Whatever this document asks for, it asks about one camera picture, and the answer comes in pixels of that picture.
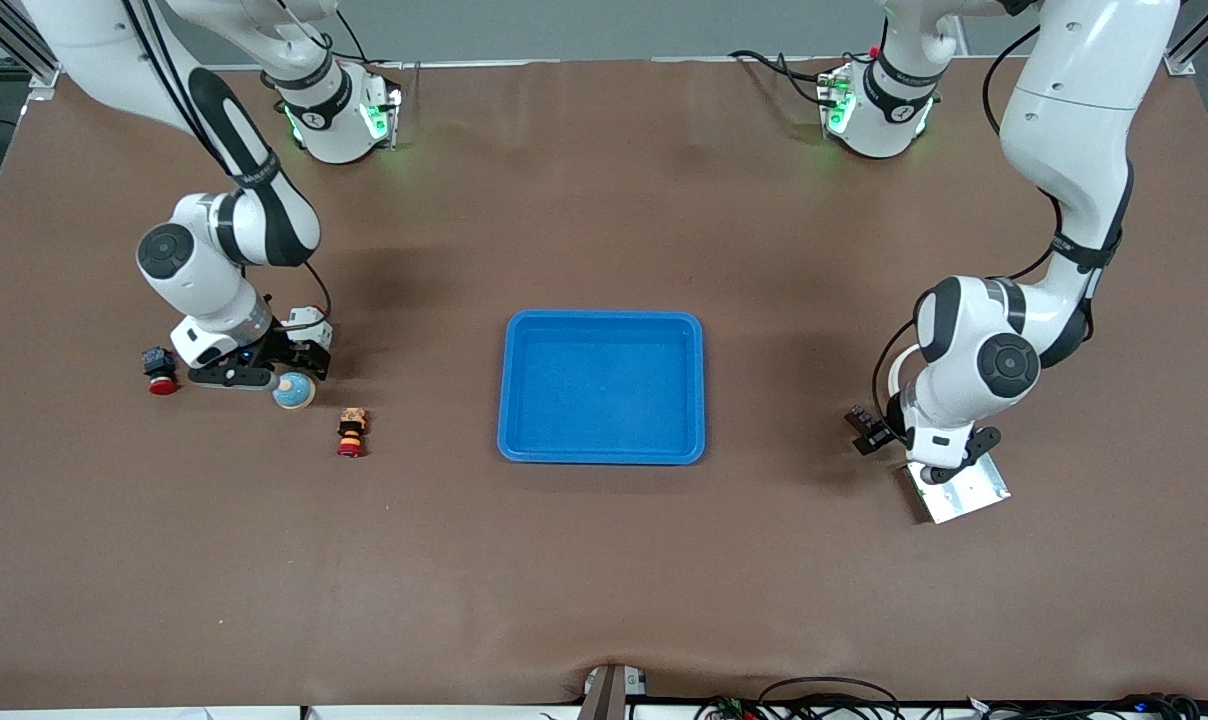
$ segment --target blue tray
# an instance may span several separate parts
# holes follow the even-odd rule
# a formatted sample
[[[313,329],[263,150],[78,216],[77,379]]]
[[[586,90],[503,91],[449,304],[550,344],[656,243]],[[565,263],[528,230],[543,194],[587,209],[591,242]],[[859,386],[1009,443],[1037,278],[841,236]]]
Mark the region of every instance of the blue tray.
[[[516,313],[498,448],[515,461],[696,461],[705,449],[701,323],[649,310]]]

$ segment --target brown table surface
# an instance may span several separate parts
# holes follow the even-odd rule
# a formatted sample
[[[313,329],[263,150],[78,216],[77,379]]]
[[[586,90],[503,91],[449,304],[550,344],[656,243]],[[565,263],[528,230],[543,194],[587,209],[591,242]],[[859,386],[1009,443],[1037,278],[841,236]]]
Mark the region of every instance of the brown table surface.
[[[918,145],[859,159],[736,64],[405,72],[403,146],[307,159],[333,377],[316,406],[185,388],[137,240],[228,187],[192,138],[63,81],[0,178],[0,707],[550,702],[594,664],[650,691],[846,674],[906,698],[1208,697],[1208,118],[1158,79],[1133,130],[1097,338],[998,418],[1012,498],[920,523],[841,416],[947,274],[1052,232],[959,60]],[[1007,70],[1005,97],[1016,70]],[[301,269],[250,269],[275,307]],[[523,307],[691,310],[705,455],[518,465],[495,447]],[[338,408],[371,455],[339,459]]]

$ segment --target black strap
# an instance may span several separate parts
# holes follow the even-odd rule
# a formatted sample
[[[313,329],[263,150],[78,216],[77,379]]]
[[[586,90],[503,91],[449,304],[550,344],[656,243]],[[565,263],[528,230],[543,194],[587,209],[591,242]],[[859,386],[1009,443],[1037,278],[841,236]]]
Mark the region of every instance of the black strap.
[[[908,87],[928,87],[930,85],[937,85],[937,81],[942,79],[943,74],[946,74],[946,70],[942,70],[941,72],[937,72],[936,76],[912,76],[912,74],[902,72],[902,70],[894,68],[893,64],[889,63],[887,56],[884,56],[883,51],[879,52],[878,58],[875,58],[875,63],[879,63],[879,68],[884,68],[884,74],[887,74],[888,77],[895,79],[895,81]],[[875,65],[866,68],[866,72],[872,72],[872,70],[875,70]]]
[[[339,111],[344,110],[352,101],[352,76],[343,70],[342,85],[327,100],[320,101],[319,105],[310,105],[310,108],[294,105],[291,101],[285,105],[288,105],[289,114],[303,126],[312,129],[329,129],[333,127],[333,118],[338,117]]]
[[[1007,326],[1014,329],[1016,333],[1021,333],[1026,327],[1026,294],[1011,279],[992,278],[992,281],[1000,284],[1003,290],[1005,290],[1005,297],[1007,297],[1007,308],[1005,309]]]
[[[320,81],[323,81],[324,76],[329,74],[329,69],[331,66],[333,66],[333,51],[325,50],[324,60],[323,63],[320,63],[320,66],[315,68],[315,70],[312,70],[312,72],[308,74],[308,76],[306,77],[279,79],[269,76],[269,74],[266,74],[266,71],[262,72],[262,77],[271,79],[272,85],[279,88],[279,91],[306,91],[306,88],[308,87],[319,85]]]
[[[242,193],[242,190],[230,193],[223,197],[217,208],[217,245],[221,245],[221,251],[232,263],[251,265],[248,259],[244,259],[244,254],[239,250],[239,243],[236,242],[236,202],[239,201]]]
[[[1120,248],[1120,238],[1123,237],[1122,232],[1116,233],[1115,242],[1110,246],[1104,246],[1100,250],[1094,250],[1092,246],[1080,246],[1076,245],[1071,238],[1065,237],[1065,234],[1057,233],[1053,237],[1053,252],[1057,252],[1063,259],[1070,260],[1071,263],[1079,266],[1079,272],[1081,275],[1092,273],[1093,271],[1100,271],[1111,263],[1111,259],[1115,259],[1115,251]]]
[[[901,97],[889,95],[883,87],[879,87],[879,82],[875,79],[873,68],[866,68],[866,72],[861,77],[861,85],[866,91],[866,99],[870,100],[870,104],[883,111],[884,120],[889,123],[901,124],[911,122],[928,105],[929,100],[933,99],[931,92],[927,92],[922,97],[916,97],[914,100],[902,100]]]
[[[269,147],[266,151],[266,159],[262,161],[261,166],[248,170],[242,176],[230,176],[230,179],[233,179],[244,190],[259,190],[271,184],[272,179],[275,179],[280,173],[280,156]]]

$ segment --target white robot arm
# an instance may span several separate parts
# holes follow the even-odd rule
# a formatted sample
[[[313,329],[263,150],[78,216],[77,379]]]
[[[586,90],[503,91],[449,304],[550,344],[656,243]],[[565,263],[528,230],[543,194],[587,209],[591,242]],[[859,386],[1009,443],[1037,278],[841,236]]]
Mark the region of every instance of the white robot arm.
[[[192,382],[274,388],[274,362],[329,371],[326,323],[309,338],[275,321],[244,265],[306,263],[320,243],[315,210],[222,79],[201,68],[150,0],[27,0],[66,72],[98,101],[192,133],[238,184],[188,194],[143,237],[146,281],[185,314],[172,339]],[[294,325],[297,331],[303,329]]]
[[[943,483],[998,442],[988,416],[1026,397],[1087,336],[1090,302],[1121,240],[1133,190],[1129,122],[1177,18],[1177,0],[1043,0],[1034,53],[1003,115],[1007,161],[1061,204],[1040,281],[951,277],[914,308],[928,365],[887,411],[924,482]],[[892,387],[896,389],[896,372]],[[860,439],[861,451],[878,441]]]
[[[956,58],[952,14],[1016,14],[1032,0],[875,0],[884,36],[875,58],[852,56],[820,95],[825,128],[869,158],[898,155],[924,129],[934,91]]]
[[[184,19],[226,37],[262,65],[279,91],[294,137],[324,163],[352,163],[394,145],[399,87],[356,63],[333,58],[312,22],[338,0],[168,0]]]

